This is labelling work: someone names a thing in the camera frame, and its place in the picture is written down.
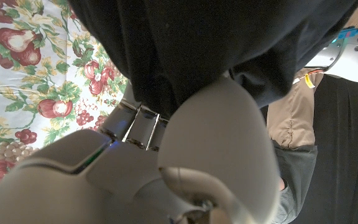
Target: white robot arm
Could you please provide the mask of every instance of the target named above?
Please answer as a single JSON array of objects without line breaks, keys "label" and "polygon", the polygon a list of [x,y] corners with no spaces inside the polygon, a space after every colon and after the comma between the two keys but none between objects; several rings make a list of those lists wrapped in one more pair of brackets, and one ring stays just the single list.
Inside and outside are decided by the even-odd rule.
[{"label": "white robot arm", "polygon": [[70,134],[10,171],[0,224],[271,223],[277,161],[245,89],[222,77],[168,125],[130,93],[99,132]]},{"label": "white robot arm", "polygon": [[339,36],[306,66],[322,68],[325,74],[358,82],[358,34],[348,38]]}]

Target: cable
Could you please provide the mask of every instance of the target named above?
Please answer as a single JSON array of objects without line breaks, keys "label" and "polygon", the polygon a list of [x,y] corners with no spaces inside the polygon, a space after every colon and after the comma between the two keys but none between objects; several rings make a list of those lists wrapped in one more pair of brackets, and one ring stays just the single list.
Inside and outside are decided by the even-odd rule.
[{"label": "cable", "polygon": [[292,82],[292,85],[298,83],[302,78],[305,78],[306,76],[308,75],[315,75],[317,73],[324,73],[326,70],[325,69],[322,69],[322,68],[317,68],[317,69],[314,69],[313,71],[310,71],[308,73],[306,73],[306,75],[303,75],[302,77],[299,77],[299,78],[296,78],[294,79],[294,81]]}]

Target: floral tablecloth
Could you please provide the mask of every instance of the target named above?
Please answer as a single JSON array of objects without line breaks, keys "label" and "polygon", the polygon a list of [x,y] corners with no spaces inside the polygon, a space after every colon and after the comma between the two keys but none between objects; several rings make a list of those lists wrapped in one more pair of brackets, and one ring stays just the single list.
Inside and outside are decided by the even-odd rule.
[{"label": "floral tablecloth", "polygon": [[98,128],[126,83],[66,0],[0,0],[0,180],[45,145]]}]

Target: black cloth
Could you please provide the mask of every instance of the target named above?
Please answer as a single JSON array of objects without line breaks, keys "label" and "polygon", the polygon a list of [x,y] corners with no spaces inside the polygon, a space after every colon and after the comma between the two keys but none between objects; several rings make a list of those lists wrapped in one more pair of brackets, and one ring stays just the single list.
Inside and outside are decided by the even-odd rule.
[{"label": "black cloth", "polygon": [[[358,224],[358,83],[326,75],[314,100],[318,156],[303,208],[291,223]],[[266,118],[267,107],[262,113]]]},{"label": "black cloth", "polygon": [[169,118],[231,70],[267,105],[342,29],[358,0],[69,0],[137,101]]},{"label": "black cloth", "polygon": [[294,150],[283,149],[273,141],[280,176],[285,188],[280,192],[278,212],[274,224],[287,224],[301,212],[309,189],[317,158],[316,146],[300,146]]}]

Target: hand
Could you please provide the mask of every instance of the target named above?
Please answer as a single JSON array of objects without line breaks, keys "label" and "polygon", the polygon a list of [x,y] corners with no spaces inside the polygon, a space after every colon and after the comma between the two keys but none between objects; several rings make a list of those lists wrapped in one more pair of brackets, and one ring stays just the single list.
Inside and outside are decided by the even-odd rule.
[{"label": "hand", "polygon": [[280,178],[280,190],[284,190],[284,189],[285,189],[284,180],[282,178]]}]

